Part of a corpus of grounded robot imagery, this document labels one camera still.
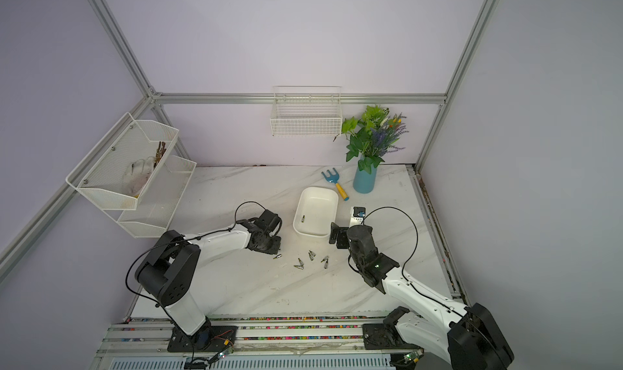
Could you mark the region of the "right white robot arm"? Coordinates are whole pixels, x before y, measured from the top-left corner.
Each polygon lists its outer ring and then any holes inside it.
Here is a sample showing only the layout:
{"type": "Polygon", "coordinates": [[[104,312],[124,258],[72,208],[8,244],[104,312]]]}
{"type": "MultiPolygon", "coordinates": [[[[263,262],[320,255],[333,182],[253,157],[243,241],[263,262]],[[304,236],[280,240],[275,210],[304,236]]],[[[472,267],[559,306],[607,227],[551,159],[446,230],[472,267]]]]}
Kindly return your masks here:
{"type": "Polygon", "coordinates": [[[514,362],[514,352],[485,306],[452,300],[407,274],[378,251],[371,227],[332,224],[329,243],[348,250],[355,272],[368,286],[400,303],[381,324],[365,328],[368,350],[417,346],[454,369],[506,369],[514,362]]]}

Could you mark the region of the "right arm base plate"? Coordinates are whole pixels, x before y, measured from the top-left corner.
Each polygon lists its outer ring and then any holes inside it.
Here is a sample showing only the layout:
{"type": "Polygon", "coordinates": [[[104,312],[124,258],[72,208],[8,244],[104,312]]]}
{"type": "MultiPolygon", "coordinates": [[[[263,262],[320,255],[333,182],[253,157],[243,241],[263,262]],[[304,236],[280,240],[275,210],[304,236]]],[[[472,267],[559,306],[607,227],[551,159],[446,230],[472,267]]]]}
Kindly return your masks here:
{"type": "Polygon", "coordinates": [[[419,346],[405,342],[394,326],[364,324],[363,344],[366,350],[417,350],[419,346]]]}

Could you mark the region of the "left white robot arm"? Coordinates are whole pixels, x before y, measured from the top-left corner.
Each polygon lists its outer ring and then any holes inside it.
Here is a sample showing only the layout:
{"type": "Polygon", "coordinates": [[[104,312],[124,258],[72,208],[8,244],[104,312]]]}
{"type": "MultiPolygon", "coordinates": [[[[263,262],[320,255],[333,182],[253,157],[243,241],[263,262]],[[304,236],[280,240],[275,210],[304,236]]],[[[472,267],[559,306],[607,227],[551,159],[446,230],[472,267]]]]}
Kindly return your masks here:
{"type": "Polygon", "coordinates": [[[179,331],[194,338],[210,328],[209,319],[190,293],[199,262],[238,250],[276,255],[281,228],[282,219],[266,209],[259,217],[235,219],[232,226],[207,234],[188,237],[168,230],[144,258],[136,261],[136,282],[179,331]]]}

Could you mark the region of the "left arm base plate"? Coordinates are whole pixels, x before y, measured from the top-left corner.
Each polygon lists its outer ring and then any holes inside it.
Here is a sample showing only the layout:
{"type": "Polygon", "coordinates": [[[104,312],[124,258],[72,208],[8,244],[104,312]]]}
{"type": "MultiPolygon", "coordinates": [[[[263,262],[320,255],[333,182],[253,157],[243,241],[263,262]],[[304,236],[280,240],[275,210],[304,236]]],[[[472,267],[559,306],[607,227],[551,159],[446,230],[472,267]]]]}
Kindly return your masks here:
{"type": "Polygon", "coordinates": [[[237,326],[210,326],[199,329],[190,337],[175,327],[167,351],[172,353],[223,352],[235,344],[237,326]]]}

